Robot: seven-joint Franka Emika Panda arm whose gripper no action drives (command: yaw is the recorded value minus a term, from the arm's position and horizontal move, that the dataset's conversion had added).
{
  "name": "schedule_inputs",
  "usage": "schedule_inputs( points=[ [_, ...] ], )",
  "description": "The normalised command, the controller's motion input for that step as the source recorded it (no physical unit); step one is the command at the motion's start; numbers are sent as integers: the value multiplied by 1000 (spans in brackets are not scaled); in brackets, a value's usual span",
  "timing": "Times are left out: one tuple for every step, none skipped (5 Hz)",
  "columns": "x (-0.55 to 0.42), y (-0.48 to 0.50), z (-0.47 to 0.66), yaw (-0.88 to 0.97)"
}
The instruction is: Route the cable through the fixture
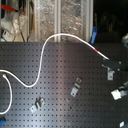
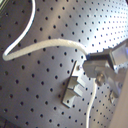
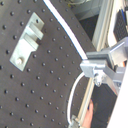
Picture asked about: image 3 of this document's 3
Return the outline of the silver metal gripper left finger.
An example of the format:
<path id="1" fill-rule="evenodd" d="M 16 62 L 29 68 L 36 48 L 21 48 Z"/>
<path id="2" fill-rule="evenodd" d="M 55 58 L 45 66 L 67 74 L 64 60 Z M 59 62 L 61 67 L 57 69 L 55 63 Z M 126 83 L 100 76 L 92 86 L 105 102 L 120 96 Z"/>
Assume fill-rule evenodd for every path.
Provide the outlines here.
<path id="1" fill-rule="evenodd" d="M 119 93 L 125 67 L 117 67 L 116 70 L 113 70 L 105 60 L 83 60 L 80 67 L 86 77 L 93 79 L 96 86 L 107 84 L 115 94 Z"/>

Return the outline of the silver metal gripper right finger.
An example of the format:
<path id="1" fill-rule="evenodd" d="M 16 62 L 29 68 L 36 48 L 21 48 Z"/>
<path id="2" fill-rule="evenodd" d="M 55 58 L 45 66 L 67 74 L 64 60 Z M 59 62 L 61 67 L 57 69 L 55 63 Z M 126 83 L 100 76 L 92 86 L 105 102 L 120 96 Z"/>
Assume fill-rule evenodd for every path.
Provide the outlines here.
<path id="1" fill-rule="evenodd" d="M 128 59 L 128 37 L 123 38 L 112 47 L 99 52 L 87 52 L 89 59 L 106 59 L 110 63 L 120 63 Z"/>

